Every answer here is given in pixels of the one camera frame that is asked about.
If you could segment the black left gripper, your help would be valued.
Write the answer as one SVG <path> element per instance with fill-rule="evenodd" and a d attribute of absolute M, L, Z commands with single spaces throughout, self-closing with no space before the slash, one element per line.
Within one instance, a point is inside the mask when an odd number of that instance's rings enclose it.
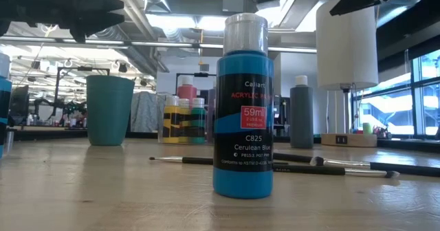
<path fill-rule="evenodd" d="M 124 22 L 115 13 L 89 13 L 77 18 L 78 12 L 110 12 L 124 8 L 121 0 L 1 0 L 1 34 L 11 22 L 27 23 L 35 28 L 39 23 L 55 24 L 68 29 L 77 43 L 88 36 Z"/>

